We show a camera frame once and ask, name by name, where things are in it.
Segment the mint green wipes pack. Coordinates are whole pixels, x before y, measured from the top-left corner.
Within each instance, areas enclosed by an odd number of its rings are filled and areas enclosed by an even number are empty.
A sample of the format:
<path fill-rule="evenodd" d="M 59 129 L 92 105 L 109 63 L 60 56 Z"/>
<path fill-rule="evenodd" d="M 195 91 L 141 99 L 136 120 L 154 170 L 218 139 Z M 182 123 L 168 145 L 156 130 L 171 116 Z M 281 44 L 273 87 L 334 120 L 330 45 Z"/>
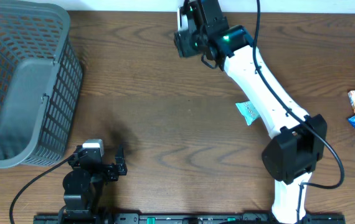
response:
<path fill-rule="evenodd" d="M 259 112 L 256 110 L 251 101 L 236 103 L 235 105 L 241 115 L 245 118 L 248 126 L 260 117 Z"/>

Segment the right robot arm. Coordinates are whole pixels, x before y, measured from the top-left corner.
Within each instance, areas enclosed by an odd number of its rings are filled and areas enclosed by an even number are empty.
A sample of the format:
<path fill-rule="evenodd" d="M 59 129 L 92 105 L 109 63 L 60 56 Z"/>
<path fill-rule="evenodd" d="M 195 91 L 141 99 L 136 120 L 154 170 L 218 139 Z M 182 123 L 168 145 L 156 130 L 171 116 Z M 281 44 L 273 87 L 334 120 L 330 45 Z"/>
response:
<path fill-rule="evenodd" d="M 255 39 L 242 26 L 229 26 L 218 1 L 184 1 L 177 10 L 174 43 L 180 57 L 200 55 L 208 67 L 224 71 L 258 111 L 271 141 L 262 161 L 275 180 L 273 216 L 280 223 L 305 217 L 306 188 L 321 160 L 326 136 L 321 115 L 309 116 L 283 89 L 262 60 Z"/>

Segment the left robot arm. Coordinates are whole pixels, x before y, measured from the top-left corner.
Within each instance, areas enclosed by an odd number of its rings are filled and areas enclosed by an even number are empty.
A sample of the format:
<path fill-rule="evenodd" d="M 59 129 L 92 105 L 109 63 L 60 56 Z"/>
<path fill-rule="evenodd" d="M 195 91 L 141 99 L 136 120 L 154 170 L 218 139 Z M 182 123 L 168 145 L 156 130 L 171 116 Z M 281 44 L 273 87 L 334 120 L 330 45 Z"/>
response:
<path fill-rule="evenodd" d="M 118 146 L 115 162 L 102 162 L 101 147 L 77 146 L 69 161 L 72 171 L 63 179 L 64 202 L 58 223 L 113 223 L 113 215 L 98 203 L 103 187 L 128 172 L 123 146 Z"/>

